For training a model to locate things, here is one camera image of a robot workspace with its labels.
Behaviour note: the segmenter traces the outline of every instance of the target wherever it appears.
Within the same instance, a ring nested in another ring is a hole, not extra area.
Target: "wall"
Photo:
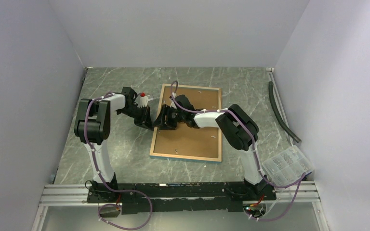
[[[84,66],[276,64],[309,0],[50,0]]]
[[[83,72],[48,1],[0,0],[0,231],[31,229]]]
[[[332,230],[370,230],[370,1],[311,0],[277,65]]]

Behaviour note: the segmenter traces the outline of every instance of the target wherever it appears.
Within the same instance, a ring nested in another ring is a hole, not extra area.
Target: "transparent plastic bin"
[[[311,162],[294,145],[262,163],[263,170],[276,185],[288,185],[298,180],[301,175],[314,171]]]

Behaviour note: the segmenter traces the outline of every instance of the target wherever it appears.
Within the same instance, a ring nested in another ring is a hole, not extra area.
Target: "gray marble surface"
[[[107,91],[130,86],[136,92],[152,94],[151,119],[157,116],[163,83],[178,80],[182,85],[222,88],[222,107],[239,104],[259,126],[258,150],[261,161],[272,157],[290,143],[278,125],[270,106],[264,68],[177,67],[177,68],[90,68],[81,98],[96,98]],[[93,178],[90,158],[73,132],[73,118],[55,184],[81,184]],[[212,182],[243,180],[237,150],[223,139],[222,162],[150,158],[152,131],[134,125],[125,115],[111,115],[108,150],[119,183]]]

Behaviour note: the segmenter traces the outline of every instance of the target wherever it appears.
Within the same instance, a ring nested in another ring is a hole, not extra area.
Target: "purple cable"
[[[175,91],[172,91],[172,88],[173,88],[173,85],[174,84],[176,84]],[[175,100],[175,97],[174,97],[173,93],[176,93],[177,90],[178,90],[178,81],[175,80],[174,82],[171,83],[171,99],[172,99],[172,101],[175,103],[175,105],[177,107],[181,108],[182,110],[184,110],[186,112],[191,112],[191,113],[196,113],[196,114],[206,113],[206,112],[228,112],[229,114],[231,114],[233,116],[233,118],[235,118],[235,120],[240,124],[240,126],[245,130],[245,132],[250,136],[251,140],[254,142],[254,136],[249,131],[249,129],[241,122],[241,120],[235,115],[235,113],[233,113],[232,111],[227,110],[227,109],[221,109],[221,110],[204,110],[204,111],[192,111],[192,110],[188,110],[188,109],[182,107]],[[257,154],[257,150],[254,148],[254,145],[252,145],[252,147],[253,147],[253,153],[254,153],[253,156],[254,156],[254,159],[255,159],[255,162],[256,162],[256,165],[257,165],[257,169],[259,169],[258,172],[259,172],[260,176],[263,178],[263,180],[266,181],[266,183],[268,183],[269,185],[271,185],[271,186],[273,186],[275,188],[283,188],[283,189],[288,188],[290,186],[293,186],[293,185],[297,184],[296,192],[295,192],[294,197],[291,200],[289,206],[287,207],[287,209],[279,217],[272,218],[272,219],[264,219],[263,221],[273,221],[273,220],[280,219],[280,218],[282,218],[290,210],[291,206],[293,205],[293,202],[296,199],[296,195],[297,195],[297,193],[299,191],[300,182],[304,179],[305,173],[303,173],[303,175],[298,180],[296,180],[295,182],[293,182],[291,184],[288,184],[288,185],[285,185],[285,186],[277,186],[277,185],[273,184],[272,182],[270,182],[266,177],[264,177],[264,175],[262,173],[262,170],[261,170],[261,167],[260,167],[260,161],[259,161],[259,156]]]
[[[140,192],[138,190],[115,190],[115,189],[112,189],[110,188],[110,186],[107,185],[106,183],[106,180],[103,178],[103,176],[101,175],[101,172],[98,168],[98,164],[97,164],[97,159],[96,159],[96,156],[95,156],[95,148],[94,146],[92,145],[92,143],[90,143],[88,137],[87,137],[87,122],[89,120],[89,113],[90,113],[90,108],[92,107],[93,103],[96,102],[96,101],[99,101],[99,100],[102,100],[102,99],[106,99],[108,97],[111,97],[113,96],[113,94],[111,92],[108,92],[105,96],[102,96],[102,97],[99,97],[99,98],[96,98],[96,99],[93,99],[90,101],[88,107],[87,107],[87,111],[86,111],[86,117],[84,118],[84,139],[86,140],[87,144],[90,146],[90,148],[92,149],[92,157],[93,157],[93,163],[94,163],[94,168],[96,169],[97,173],[98,173],[98,176],[100,177],[101,181],[103,182],[104,186],[112,191],[112,192],[116,192],[116,193],[130,193],[130,192],[133,192],[133,193],[138,193],[138,194],[141,194],[143,195],[149,202],[149,206],[150,206],[150,212],[149,212],[149,216],[148,216],[148,219],[144,222],[144,224],[138,226],[138,227],[135,227],[135,228],[125,228],[125,227],[122,227],[122,226],[119,226],[119,225],[116,225],[114,224],[113,222],[110,222],[104,218],[101,217],[100,215],[100,211],[101,209],[105,208],[105,207],[110,207],[110,206],[113,206],[113,207],[119,207],[119,205],[115,205],[115,204],[106,204],[106,205],[103,205],[101,206],[98,211],[97,211],[97,215],[99,217],[99,220],[109,224],[109,225],[112,225],[116,228],[119,228],[119,229],[122,229],[122,230],[137,230],[137,229],[140,229],[142,227],[144,227],[148,222],[149,220],[151,219],[151,215],[152,215],[152,203],[151,203],[151,199],[149,199],[149,197],[143,193],[143,192]]]

